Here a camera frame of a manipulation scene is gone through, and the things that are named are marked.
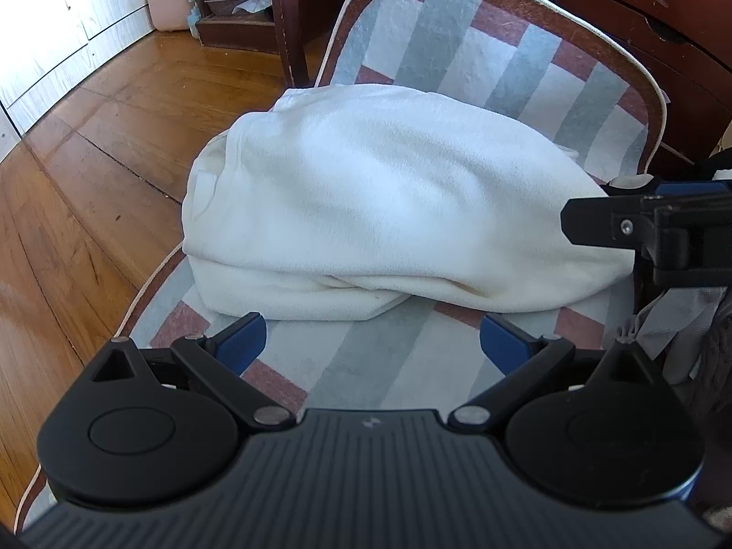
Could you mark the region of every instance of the wooden floor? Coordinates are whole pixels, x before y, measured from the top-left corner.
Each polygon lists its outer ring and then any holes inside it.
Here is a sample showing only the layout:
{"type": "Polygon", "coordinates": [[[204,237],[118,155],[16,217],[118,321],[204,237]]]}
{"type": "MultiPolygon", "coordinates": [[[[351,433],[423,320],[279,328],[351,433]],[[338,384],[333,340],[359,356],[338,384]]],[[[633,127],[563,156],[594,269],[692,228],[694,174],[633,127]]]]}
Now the wooden floor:
{"type": "MultiPolygon", "coordinates": [[[[311,75],[323,42],[308,52],[311,75]]],[[[193,159],[283,92],[280,59],[154,33],[90,76],[0,164],[0,521],[45,416],[182,239],[193,159]]]]}

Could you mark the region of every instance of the gray cloth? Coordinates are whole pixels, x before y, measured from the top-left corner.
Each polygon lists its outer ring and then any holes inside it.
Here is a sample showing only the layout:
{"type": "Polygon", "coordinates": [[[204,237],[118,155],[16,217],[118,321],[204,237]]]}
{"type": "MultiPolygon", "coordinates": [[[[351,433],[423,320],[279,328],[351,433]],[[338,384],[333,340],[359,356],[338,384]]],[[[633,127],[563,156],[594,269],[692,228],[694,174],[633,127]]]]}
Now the gray cloth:
{"type": "Polygon", "coordinates": [[[636,341],[651,359],[666,350],[663,376],[672,385],[682,383],[697,364],[702,339],[723,301],[732,309],[732,296],[726,287],[670,289],[607,333],[603,346],[609,349],[616,339],[636,341]]]}

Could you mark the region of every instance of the white towel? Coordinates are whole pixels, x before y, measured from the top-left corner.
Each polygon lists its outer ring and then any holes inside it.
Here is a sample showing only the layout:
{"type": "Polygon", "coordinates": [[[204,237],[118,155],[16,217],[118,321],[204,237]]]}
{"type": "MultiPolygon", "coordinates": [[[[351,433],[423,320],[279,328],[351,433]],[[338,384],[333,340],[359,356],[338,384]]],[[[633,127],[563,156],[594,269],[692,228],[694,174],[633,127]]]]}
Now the white towel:
{"type": "Polygon", "coordinates": [[[183,249],[204,303],[275,320],[366,320],[409,295],[560,307],[632,271],[575,247],[569,198],[603,191],[524,124],[383,85],[287,91],[193,163],[183,249]]]}

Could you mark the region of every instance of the drawer handle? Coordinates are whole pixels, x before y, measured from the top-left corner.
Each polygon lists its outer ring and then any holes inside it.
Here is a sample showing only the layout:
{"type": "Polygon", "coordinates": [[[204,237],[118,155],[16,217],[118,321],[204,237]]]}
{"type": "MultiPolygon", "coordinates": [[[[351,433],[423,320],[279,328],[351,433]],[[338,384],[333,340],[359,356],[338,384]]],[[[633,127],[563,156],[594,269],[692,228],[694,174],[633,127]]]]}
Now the drawer handle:
{"type": "Polygon", "coordinates": [[[665,22],[661,22],[660,20],[656,20],[648,16],[645,16],[644,18],[646,19],[648,28],[655,32],[657,37],[662,41],[673,43],[674,45],[684,45],[689,42],[686,37],[684,37],[680,32],[672,29],[665,22]]]}

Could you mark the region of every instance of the metal screw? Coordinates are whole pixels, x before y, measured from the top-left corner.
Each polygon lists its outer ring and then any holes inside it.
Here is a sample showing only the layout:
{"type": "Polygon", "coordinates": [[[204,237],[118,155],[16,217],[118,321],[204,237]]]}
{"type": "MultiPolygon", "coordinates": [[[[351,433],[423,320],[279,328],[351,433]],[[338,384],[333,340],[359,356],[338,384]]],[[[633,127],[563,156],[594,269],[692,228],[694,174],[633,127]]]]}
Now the metal screw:
{"type": "Polygon", "coordinates": [[[291,416],[289,410],[281,406],[263,406],[254,411],[254,420],[260,425],[281,425],[291,416]]]}
{"type": "Polygon", "coordinates": [[[490,411],[482,406],[466,405],[455,409],[455,420],[463,425],[483,425],[490,419],[490,411]]]}
{"type": "Polygon", "coordinates": [[[620,222],[620,231],[623,235],[632,235],[633,233],[633,224],[632,221],[629,221],[628,219],[623,219],[620,222]]]}

